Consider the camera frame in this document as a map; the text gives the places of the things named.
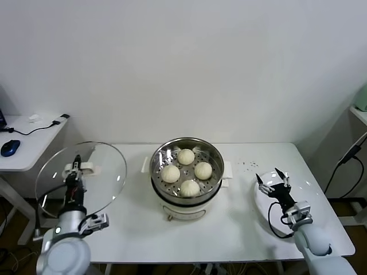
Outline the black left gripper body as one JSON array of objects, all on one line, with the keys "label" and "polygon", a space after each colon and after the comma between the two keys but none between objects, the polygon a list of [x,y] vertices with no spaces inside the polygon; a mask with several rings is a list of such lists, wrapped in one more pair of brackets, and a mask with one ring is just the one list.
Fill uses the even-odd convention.
[{"label": "black left gripper body", "polygon": [[84,187],[80,177],[70,175],[65,180],[67,190],[65,193],[65,208],[68,211],[86,211],[84,207]]}]

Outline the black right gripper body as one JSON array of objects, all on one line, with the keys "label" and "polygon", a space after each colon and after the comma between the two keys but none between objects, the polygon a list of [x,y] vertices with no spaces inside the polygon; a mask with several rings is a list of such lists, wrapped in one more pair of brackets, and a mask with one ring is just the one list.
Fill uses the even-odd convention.
[{"label": "black right gripper body", "polygon": [[290,195],[291,186],[284,184],[276,184],[272,186],[271,198],[275,198],[281,205],[293,205],[293,198]]}]

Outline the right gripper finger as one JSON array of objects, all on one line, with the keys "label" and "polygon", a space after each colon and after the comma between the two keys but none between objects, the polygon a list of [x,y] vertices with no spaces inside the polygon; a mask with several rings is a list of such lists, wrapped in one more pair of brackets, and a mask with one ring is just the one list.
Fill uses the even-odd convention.
[{"label": "right gripper finger", "polygon": [[267,172],[263,175],[256,174],[258,189],[265,195],[272,192],[272,173]]},{"label": "right gripper finger", "polygon": [[275,185],[275,187],[283,186],[284,188],[289,188],[290,187],[290,178],[289,178],[289,176],[285,172],[281,171],[278,168],[275,168],[275,172],[276,172],[277,177],[278,177],[278,182]]}]

